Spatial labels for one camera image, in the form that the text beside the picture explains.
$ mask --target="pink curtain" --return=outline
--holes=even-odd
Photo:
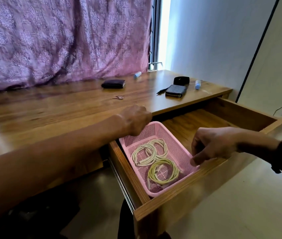
[[[0,90],[148,67],[151,0],[0,0]]]

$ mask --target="floor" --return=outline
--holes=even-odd
[[[282,131],[277,135],[282,139]],[[69,239],[116,238],[123,195],[110,168],[71,184],[81,210],[63,229]],[[252,162],[168,229],[172,238],[282,238],[282,173]]]

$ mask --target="black bracelet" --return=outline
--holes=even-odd
[[[280,174],[280,164],[282,160],[282,141],[279,143],[278,147],[273,153],[271,161],[271,169],[274,170],[276,174]]]

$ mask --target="pink plastic basket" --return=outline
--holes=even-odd
[[[164,139],[167,148],[167,158],[174,161],[176,166],[178,167],[180,173],[179,178],[175,181],[171,182],[169,185],[157,185],[153,181],[150,180],[150,190],[147,187],[147,178],[148,171],[150,166],[135,166],[134,162],[131,158],[132,153],[135,149],[141,145],[150,142],[153,139]],[[126,136],[119,139],[121,146],[134,170],[136,175],[138,176],[144,190],[151,197],[156,197],[168,190],[172,186],[178,184],[181,180],[185,179],[189,175],[195,173],[198,170],[198,167],[193,167],[190,164],[190,159],[192,155],[186,150],[186,148],[173,136],[173,134],[167,130],[167,128],[160,122],[150,122],[143,131],[139,134],[139,136]],[[158,144],[154,145],[158,154],[163,154],[163,148]],[[145,151],[141,151],[138,153],[138,162],[147,157]],[[161,180],[165,180],[170,177],[171,169],[168,166],[164,166],[160,172],[157,174],[158,178]]]

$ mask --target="person's leg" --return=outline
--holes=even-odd
[[[135,238],[133,215],[125,199],[121,206],[119,229],[118,229],[118,239],[122,239],[122,238],[124,239]],[[171,239],[171,237],[167,232],[163,232],[160,236],[158,236],[158,239]]]

